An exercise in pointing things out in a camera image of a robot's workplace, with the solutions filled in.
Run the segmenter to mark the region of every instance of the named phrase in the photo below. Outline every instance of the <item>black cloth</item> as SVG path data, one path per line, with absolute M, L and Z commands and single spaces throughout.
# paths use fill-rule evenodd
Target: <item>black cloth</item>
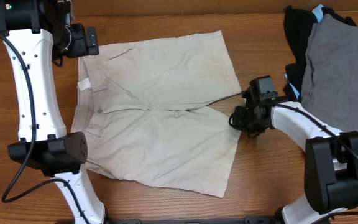
M 343 18 L 340 15 L 336 14 L 334 9 L 323 7 L 321 8 L 321 10 L 324 15 L 330 14 L 334 19 L 344 24 L 356 26 L 356 23 L 351 17 Z M 291 83 L 298 90 L 299 93 L 301 93 L 303 75 L 305 73 L 305 53 L 308 47 L 308 40 L 311 28 L 313 27 L 313 24 L 317 22 L 318 21 L 316 16 L 311 11 L 293 9 L 292 6 L 288 6 L 285 9 L 285 37 L 287 38 L 291 51 L 295 56 L 295 63 L 286 65 L 285 72 L 287 73 L 288 82 Z M 298 98 L 296 98 L 295 93 L 289 83 L 287 83 L 287 85 L 283 89 L 285 94 L 287 94 L 290 99 L 296 99 L 300 102 L 300 95 Z

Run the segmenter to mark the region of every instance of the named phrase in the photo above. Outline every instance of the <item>table surface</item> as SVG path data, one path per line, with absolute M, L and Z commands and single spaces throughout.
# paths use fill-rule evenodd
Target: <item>table surface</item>
M 358 25 L 358 12 L 343 12 Z M 75 22 L 96 26 L 100 45 L 222 30 L 242 89 L 255 77 L 271 75 L 282 95 L 285 65 L 295 59 L 285 39 L 283 14 L 203 16 L 79 17 Z M 53 67 L 63 121 L 70 130 L 77 100 L 77 60 L 65 58 Z M 240 96 L 212 104 L 230 114 L 242 105 Z M 9 159 L 7 145 L 17 141 L 19 112 L 11 63 L 0 40 L 0 223 L 53 223 L 72 219 L 60 191 L 53 184 L 9 204 L 1 195 L 19 168 Z M 257 139 L 242 134 L 224 198 L 179 189 L 149 187 L 112 180 L 89 172 L 94 190 L 113 218 L 143 220 L 244 218 L 271 215 L 303 194 L 303 151 L 280 131 L 268 130 Z M 26 169 L 11 195 L 47 180 L 39 170 Z M 334 223 L 358 223 L 358 217 Z

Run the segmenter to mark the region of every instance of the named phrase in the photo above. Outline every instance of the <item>clothing pile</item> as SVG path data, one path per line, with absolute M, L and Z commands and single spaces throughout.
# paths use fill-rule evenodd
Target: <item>clothing pile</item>
M 285 12 L 284 30 L 296 63 L 285 67 L 286 94 L 324 123 L 358 131 L 358 27 L 319 6 Z
M 86 168 L 223 197 L 240 131 L 206 105 L 241 92 L 222 33 L 111 44 L 79 59 Z

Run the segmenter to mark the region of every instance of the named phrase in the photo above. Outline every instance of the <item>beige shorts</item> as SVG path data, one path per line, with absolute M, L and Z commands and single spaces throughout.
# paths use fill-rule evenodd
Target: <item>beige shorts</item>
M 240 93 L 222 33 L 104 45 L 79 59 L 71 131 L 87 169 L 223 197 L 240 132 L 206 105 Z

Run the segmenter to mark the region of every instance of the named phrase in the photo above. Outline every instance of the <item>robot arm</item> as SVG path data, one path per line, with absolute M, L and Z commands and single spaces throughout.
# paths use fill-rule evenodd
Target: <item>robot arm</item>
M 235 108 L 229 120 L 233 128 L 247 131 L 250 137 L 267 128 L 278 129 L 305 151 L 305 195 L 278 210 L 275 222 L 310 224 L 330 213 L 358 207 L 356 159 L 315 122 L 345 142 L 356 156 L 358 132 L 332 128 L 309 114 L 299 102 L 278 96 L 271 77 L 252 80 L 242 97 L 246 105 Z
M 69 58 L 99 54 L 96 31 L 88 28 L 88 40 L 81 24 L 71 24 L 71 1 L 0 0 L 0 34 L 20 53 L 16 55 L 5 42 L 11 59 L 19 102 L 19 142 L 8 146 L 12 160 L 44 176 L 63 179 L 55 182 L 69 204 L 76 224 L 107 224 L 111 220 L 103 203 L 96 196 L 83 163 L 87 145 L 83 133 L 67 134 L 60 115 L 53 79 L 52 63 L 62 66 Z M 22 57 L 26 68 L 18 60 Z M 30 154 L 32 116 L 24 69 L 27 70 L 34 97 L 36 139 Z M 79 206 L 86 220 L 80 216 Z

